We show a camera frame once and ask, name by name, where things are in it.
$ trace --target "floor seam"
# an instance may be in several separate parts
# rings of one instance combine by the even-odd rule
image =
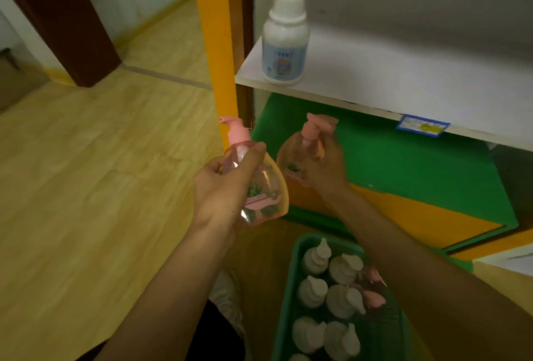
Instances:
[[[121,64],[120,67],[130,72],[138,73],[141,75],[147,75],[150,77],[155,77],[156,79],[163,79],[165,81],[173,81],[174,83],[184,84],[188,86],[194,86],[198,88],[203,88],[204,90],[213,91],[213,87],[208,83],[203,83],[201,81],[190,81],[188,79],[183,79],[178,76],[166,75],[164,73],[156,72],[155,70],[137,68],[136,66],[126,65],[125,63]]]

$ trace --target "person's left hand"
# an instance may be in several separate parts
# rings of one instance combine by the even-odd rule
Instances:
[[[192,223],[228,236],[240,218],[255,170],[263,163],[267,146],[259,142],[246,152],[239,166],[228,174],[218,172],[222,156],[215,157],[194,177],[195,209]]]

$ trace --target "shoe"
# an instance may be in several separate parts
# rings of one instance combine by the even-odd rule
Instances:
[[[231,323],[237,334],[245,339],[243,313],[240,310],[240,287],[235,273],[221,270],[211,288],[209,300],[218,311]]]

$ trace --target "green basket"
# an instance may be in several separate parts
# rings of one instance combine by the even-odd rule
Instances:
[[[318,246],[322,238],[326,238],[331,248],[331,258],[346,253],[358,255],[365,263],[368,261],[361,246],[355,243],[320,234],[307,234],[298,239],[290,260],[289,276],[272,361],[288,361],[294,354],[300,352],[291,336],[292,325],[297,318],[309,316],[319,323],[322,321],[329,323],[334,320],[347,323],[346,320],[335,318],[326,308],[326,304],[318,309],[307,309],[297,298],[298,287],[307,277],[301,266],[303,256],[308,249]],[[334,283],[327,271],[320,278],[326,280],[328,286]],[[404,326],[407,326],[405,316],[390,290],[385,290],[382,294],[387,303],[379,310],[368,312],[364,316],[356,314],[349,320],[355,324],[357,336],[361,342],[361,352],[353,358],[354,360],[402,361],[409,359],[407,337],[404,331]],[[323,348],[308,357],[313,361],[330,360]]]

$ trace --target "black pants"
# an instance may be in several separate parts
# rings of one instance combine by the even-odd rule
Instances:
[[[98,344],[79,357],[77,361],[92,361],[104,345],[105,342]],[[228,361],[243,361],[244,355],[243,339],[222,316],[215,304],[207,301],[192,338],[186,360],[226,359]]]

